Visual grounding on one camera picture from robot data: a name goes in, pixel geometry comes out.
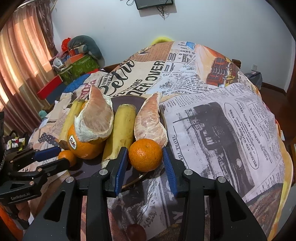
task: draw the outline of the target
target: dark purple plate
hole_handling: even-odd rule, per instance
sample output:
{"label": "dark purple plate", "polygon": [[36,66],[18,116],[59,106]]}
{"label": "dark purple plate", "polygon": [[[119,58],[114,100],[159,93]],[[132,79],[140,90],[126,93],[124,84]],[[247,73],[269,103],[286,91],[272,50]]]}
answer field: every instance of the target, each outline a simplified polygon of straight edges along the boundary
{"label": "dark purple plate", "polygon": [[[122,104],[132,104],[137,109],[137,114],[142,107],[146,98],[140,96],[133,96],[133,95],[125,95],[125,96],[117,96],[111,98],[113,104],[113,111],[114,114],[117,111],[117,108]],[[82,160],[79,159],[77,164],[69,169],[69,173],[71,176],[75,177],[76,179],[82,179],[92,176],[97,171],[101,170],[102,165],[102,156],[103,154],[99,155],[98,157],[92,160]],[[132,184],[139,181],[143,176],[145,176],[146,172],[138,172],[134,169],[130,164],[126,170],[125,178],[123,181],[123,189],[128,188]]]}

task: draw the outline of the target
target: power outlet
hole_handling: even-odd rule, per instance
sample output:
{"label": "power outlet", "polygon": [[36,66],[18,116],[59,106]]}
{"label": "power outlet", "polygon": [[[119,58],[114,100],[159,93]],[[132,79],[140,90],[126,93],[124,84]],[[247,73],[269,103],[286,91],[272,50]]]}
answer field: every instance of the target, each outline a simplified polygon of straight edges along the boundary
{"label": "power outlet", "polygon": [[257,70],[257,65],[256,64],[253,64],[251,70],[252,71],[256,71]]}

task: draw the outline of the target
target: wooden floor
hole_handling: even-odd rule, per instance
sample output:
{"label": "wooden floor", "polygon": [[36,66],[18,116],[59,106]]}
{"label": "wooden floor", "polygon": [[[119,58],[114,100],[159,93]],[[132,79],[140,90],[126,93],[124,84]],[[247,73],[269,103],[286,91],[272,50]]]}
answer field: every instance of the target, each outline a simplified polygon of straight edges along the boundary
{"label": "wooden floor", "polygon": [[261,97],[280,124],[285,136],[285,145],[289,145],[296,136],[296,106],[293,108],[286,96],[275,90],[262,87]]}

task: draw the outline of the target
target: banana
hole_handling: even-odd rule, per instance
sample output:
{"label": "banana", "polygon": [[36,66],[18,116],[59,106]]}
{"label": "banana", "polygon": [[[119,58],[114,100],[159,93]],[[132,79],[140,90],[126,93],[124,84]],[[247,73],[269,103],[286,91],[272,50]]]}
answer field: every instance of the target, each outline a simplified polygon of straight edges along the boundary
{"label": "banana", "polygon": [[113,130],[108,137],[102,158],[102,168],[105,168],[109,160],[118,156],[122,146],[130,148],[133,143],[133,128],[136,119],[136,107],[131,104],[122,104],[118,107]]}
{"label": "banana", "polygon": [[74,117],[79,115],[84,102],[85,102],[85,100],[83,100],[83,99],[76,99],[72,103],[72,106],[70,108],[70,112],[66,117],[65,123],[64,123],[62,131],[61,131],[61,134],[59,136],[60,141],[61,140],[67,141],[68,130],[71,127],[71,125],[73,125],[73,123],[74,123]]}

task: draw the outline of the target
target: silver rivet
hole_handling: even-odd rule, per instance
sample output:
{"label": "silver rivet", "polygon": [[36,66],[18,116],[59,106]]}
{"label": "silver rivet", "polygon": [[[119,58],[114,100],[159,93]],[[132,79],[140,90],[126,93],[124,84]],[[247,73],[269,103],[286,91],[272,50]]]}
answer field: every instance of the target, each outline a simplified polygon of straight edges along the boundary
{"label": "silver rivet", "polygon": [[106,175],[107,173],[108,173],[107,169],[102,169],[102,170],[99,171],[99,174],[102,175],[102,176]]}
{"label": "silver rivet", "polygon": [[226,182],[226,178],[225,177],[218,177],[218,181],[220,183],[224,183],[224,182]]}
{"label": "silver rivet", "polygon": [[184,173],[185,173],[187,176],[190,176],[190,175],[192,175],[193,171],[190,170],[190,169],[186,169],[186,170],[184,171]]}
{"label": "silver rivet", "polygon": [[66,182],[67,183],[71,183],[71,182],[73,182],[74,181],[74,177],[67,177],[66,178]]}

